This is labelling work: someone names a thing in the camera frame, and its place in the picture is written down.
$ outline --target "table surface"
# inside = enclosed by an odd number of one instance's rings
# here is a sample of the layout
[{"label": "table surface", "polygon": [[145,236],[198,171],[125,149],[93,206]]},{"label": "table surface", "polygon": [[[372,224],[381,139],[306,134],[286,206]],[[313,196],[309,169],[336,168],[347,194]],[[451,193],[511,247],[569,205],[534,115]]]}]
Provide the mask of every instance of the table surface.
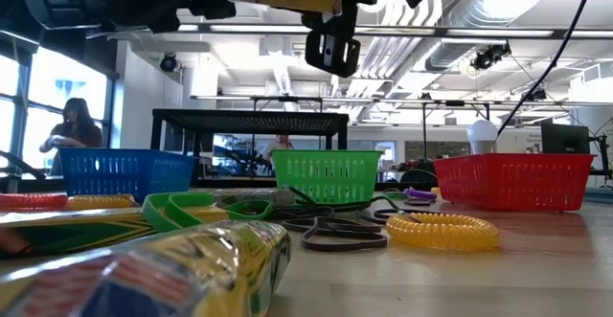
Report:
[{"label": "table surface", "polygon": [[501,247],[448,253],[387,249],[293,256],[268,316],[588,317],[613,311],[613,206],[497,213],[439,203],[499,227]]}]

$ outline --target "window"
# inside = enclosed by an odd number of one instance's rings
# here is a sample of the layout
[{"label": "window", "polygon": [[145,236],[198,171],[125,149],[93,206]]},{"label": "window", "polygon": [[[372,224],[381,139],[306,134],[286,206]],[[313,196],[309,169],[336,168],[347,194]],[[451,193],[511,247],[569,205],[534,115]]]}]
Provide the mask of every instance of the window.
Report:
[{"label": "window", "polygon": [[8,96],[14,95],[17,92],[18,81],[19,63],[0,56],[0,94]]},{"label": "window", "polygon": [[[6,152],[11,149],[13,115],[14,104],[0,100],[0,150]],[[7,159],[0,157],[0,168],[5,168],[8,164]]]},{"label": "window", "polygon": [[60,114],[30,107],[24,137],[23,161],[33,168],[50,169],[56,156],[56,150],[41,153],[38,148],[49,138],[54,126],[62,122],[63,118]]},{"label": "window", "polygon": [[92,118],[104,118],[107,78],[64,55],[39,48],[34,54],[29,100],[63,108],[70,98],[87,101]]}]

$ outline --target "ceiling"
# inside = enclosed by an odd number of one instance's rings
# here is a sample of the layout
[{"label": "ceiling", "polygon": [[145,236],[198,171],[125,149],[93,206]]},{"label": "ceiling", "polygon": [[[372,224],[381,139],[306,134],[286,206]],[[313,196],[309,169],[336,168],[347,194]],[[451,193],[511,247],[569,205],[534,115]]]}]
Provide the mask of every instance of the ceiling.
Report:
[{"label": "ceiling", "polygon": [[[452,4],[453,0],[424,0],[408,16],[409,11],[403,13],[401,19],[406,17],[408,21],[405,25],[427,25],[427,21],[439,21],[441,13],[443,17],[454,7],[460,7],[459,3]],[[534,5],[530,5],[527,11],[523,12],[507,26],[524,28],[567,28],[575,14],[579,0],[538,0]],[[587,7],[579,22],[580,28],[613,29],[613,18],[604,16],[613,9],[613,0],[588,0]],[[358,25],[385,25],[387,11],[391,13],[391,8],[384,8],[378,12],[360,11]],[[273,9],[261,5],[237,4],[238,16],[220,23],[244,23],[244,24],[289,24],[299,25],[300,15],[292,11]],[[188,11],[180,11],[179,17],[182,23],[210,23],[202,17],[191,16]],[[177,58],[187,69],[199,69],[203,55],[215,57],[218,70],[217,89],[223,96],[244,96],[244,95],[278,95],[282,89],[269,88],[276,85],[279,81],[280,61],[277,57],[269,55],[262,42],[265,37],[274,34],[130,34],[123,39],[131,41],[132,50],[158,65],[159,59],[165,52],[176,52]],[[369,51],[371,55],[376,53],[374,49],[376,43],[383,47],[387,44],[386,51],[379,56],[379,67],[391,64],[395,51],[402,48],[403,38],[377,38],[377,37],[357,37],[361,43],[360,64],[364,62],[372,63],[367,60]],[[476,50],[487,47],[486,44],[475,44],[474,48],[454,61],[453,66],[443,72],[420,73],[406,69],[407,62],[415,57],[419,58],[419,47],[427,42],[423,39],[417,42],[413,51],[407,53],[407,57],[402,57],[399,66],[390,70],[389,77],[381,74],[381,77],[367,82],[358,83],[357,79],[365,73],[358,69],[358,72],[349,79],[339,79],[338,87],[332,85],[332,75],[305,63],[304,47],[305,36],[283,35],[284,58],[282,60],[284,74],[287,74],[291,81],[290,94],[296,96],[310,97],[335,97],[335,98],[408,98],[415,99],[422,92],[430,93],[433,99],[440,100],[477,100],[477,101],[517,101],[521,97],[521,92],[530,87],[533,78],[539,77],[551,62],[551,57],[556,52],[559,40],[525,40],[510,39],[512,57],[505,57],[502,61],[495,64],[491,69],[476,72],[468,67],[469,61],[474,58]],[[568,97],[569,78],[575,76],[585,68],[594,66],[600,61],[613,59],[613,41],[611,40],[572,40],[560,59],[557,67],[546,79],[545,88],[550,99],[563,101]],[[407,81],[407,76],[411,83],[403,84]],[[240,101],[219,101],[219,108],[251,109],[251,102]],[[282,109],[283,104],[272,102],[266,106],[267,109]],[[354,107],[335,103],[326,106],[327,111],[349,112],[356,122],[365,118],[364,110],[371,110],[369,107]],[[387,119],[397,117],[397,106],[393,107],[392,113],[388,114]],[[406,111],[408,118],[414,119],[413,114]],[[416,123],[420,121],[420,115],[416,116]]]}]

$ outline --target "coiled cord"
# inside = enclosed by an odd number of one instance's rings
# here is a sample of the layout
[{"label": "coiled cord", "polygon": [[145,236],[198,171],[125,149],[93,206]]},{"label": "coiled cord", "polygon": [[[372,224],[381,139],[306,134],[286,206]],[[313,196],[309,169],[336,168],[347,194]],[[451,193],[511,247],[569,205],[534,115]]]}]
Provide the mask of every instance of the coiled cord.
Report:
[{"label": "coiled cord", "polygon": [[400,214],[386,224],[392,239],[403,244],[460,251],[496,248],[498,229],[471,216],[442,214]]}]

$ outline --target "computer monitor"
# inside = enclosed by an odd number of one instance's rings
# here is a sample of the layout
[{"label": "computer monitor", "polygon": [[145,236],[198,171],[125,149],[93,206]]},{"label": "computer monitor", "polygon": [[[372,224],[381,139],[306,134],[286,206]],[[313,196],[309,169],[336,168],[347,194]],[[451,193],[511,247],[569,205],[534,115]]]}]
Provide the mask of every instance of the computer monitor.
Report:
[{"label": "computer monitor", "polygon": [[590,153],[590,134],[587,126],[541,125],[543,153]]}]

